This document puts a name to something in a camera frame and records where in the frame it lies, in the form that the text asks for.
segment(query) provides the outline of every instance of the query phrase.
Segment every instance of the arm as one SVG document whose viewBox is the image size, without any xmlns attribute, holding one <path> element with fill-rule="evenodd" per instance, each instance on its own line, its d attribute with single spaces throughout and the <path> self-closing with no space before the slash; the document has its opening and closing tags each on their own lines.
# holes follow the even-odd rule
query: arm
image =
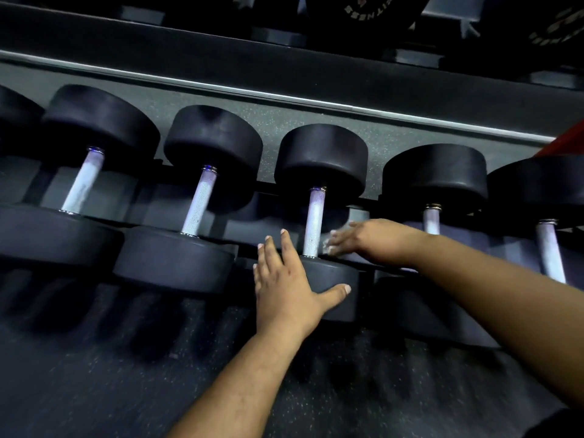
<svg viewBox="0 0 584 438">
<path fill-rule="evenodd" d="M 257 332 L 172 428 L 168 438 L 260 437 L 282 379 L 303 339 L 350 292 L 340 284 L 322 294 L 308 285 L 288 232 L 282 258 L 272 238 L 254 265 Z"/>
<path fill-rule="evenodd" d="M 334 232 L 332 255 L 409 266 L 444 288 L 572 405 L 584 407 L 584 293 L 441 235 L 388 220 Z"/>
</svg>

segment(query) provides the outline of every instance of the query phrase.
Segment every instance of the red object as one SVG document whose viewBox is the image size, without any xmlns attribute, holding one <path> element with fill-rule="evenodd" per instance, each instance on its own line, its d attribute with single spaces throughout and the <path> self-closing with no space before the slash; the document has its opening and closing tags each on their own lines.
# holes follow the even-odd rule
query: red object
<svg viewBox="0 0 584 438">
<path fill-rule="evenodd" d="M 572 126 L 534 156 L 584 154 L 584 120 Z"/>
</svg>

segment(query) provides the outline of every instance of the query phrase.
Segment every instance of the person's left hand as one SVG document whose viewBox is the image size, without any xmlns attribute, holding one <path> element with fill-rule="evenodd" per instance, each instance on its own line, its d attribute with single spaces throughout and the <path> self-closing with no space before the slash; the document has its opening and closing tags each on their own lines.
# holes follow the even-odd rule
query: person's left hand
<svg viewBox="0 0 584 438">
<path fill-rule="evenodd" d="M 312 292 L 300 257 L 288 232 L 281 231 L 282 257 L 272 237 L 258 245 L 258 264 L 253 265 L 257 332 L 279 329 L 284 335 L 297 335 L 302 341 L 316 328 L 324 313 L 351 292 L 347 284 L 317 294 Z"/>
</svg>

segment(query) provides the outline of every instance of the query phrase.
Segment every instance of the person's left arm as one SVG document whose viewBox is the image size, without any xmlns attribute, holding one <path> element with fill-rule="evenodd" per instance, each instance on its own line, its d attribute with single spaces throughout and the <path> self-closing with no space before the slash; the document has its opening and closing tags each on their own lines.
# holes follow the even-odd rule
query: person's left arm
<svg viewBox="0 0 584 438">
<path fill-rule="evenodd" d="M 257 438 L 302 341 L 323 314 L 350 292 L 346 284 L 315 294 L 288 232 L 282 258 L 272 238 L 254 265 L 257 331 L 215 382 L 172 428 L 168 438 Z"/>
</svg>

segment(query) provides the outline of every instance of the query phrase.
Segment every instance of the dumbbell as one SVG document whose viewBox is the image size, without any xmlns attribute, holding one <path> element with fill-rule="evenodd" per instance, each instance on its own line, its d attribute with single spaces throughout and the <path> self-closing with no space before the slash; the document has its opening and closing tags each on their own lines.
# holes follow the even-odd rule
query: dumbbell
<svg viewBox="0 0 584 438">
<path fill-rule="evenodd" d="M 37 129 L 44 109 L 25 96 L 0 86 L 0 145 L 2 149 L 29 143 Z"/>
<path fill-rule="evenodd" d="M 139 165 L 154 156 L 160 134 L 139 109 L 103 90 L 67 85 L 52 98 L 41 134 L 55 158 L 85 160 L 59 210 L 0 205 L 0 256 L 32 264 L 110 269 L 123 234 L 80 216 L 104 162 Z"/>
<path fill-rule="evenodd" d="M 528 158 L 488 176 L 489 209 L 506 225 L 534 224 L 544 274 L 566 282 L 555 230 L 584 224 L 584 155 Z"/>
<path fill-rule="evenodd" d="M 245 120 L 212 106 L 188 106 L 172 123 L 164 153 L 174 166 L 199 180 L 180 232 L 135 227 L 113 273 L 121 280 L 155 290 L 220 293 L 236 251 L 198 237 L 211 193 L 252 189 L 263 143 Z"/>
<path fill-rule="evenodd" d="M 466 215 L 488 196 L 485 157 L 457 144 L 429 144 L 394 156 L 383 168 L 384 212 L 403 217 L 422 212 L 424 231 L 440 234 L 440 212 Z"/>
<path fill-rule="evenodd" d="M 318 258 L 322 216 L 327 202 L 347 204 L 365 190 L 368 150 L 353 132 L 332 124 L 309 124 L 288 132 L 281 141 L 274 180 L 284 195 L 310 197 L 300 257 L 310 287 L 316 293 L 340 284 L 352 292 L 324 315 L 332 321 L 354 321 L 359 271 Z"/>
</svg>

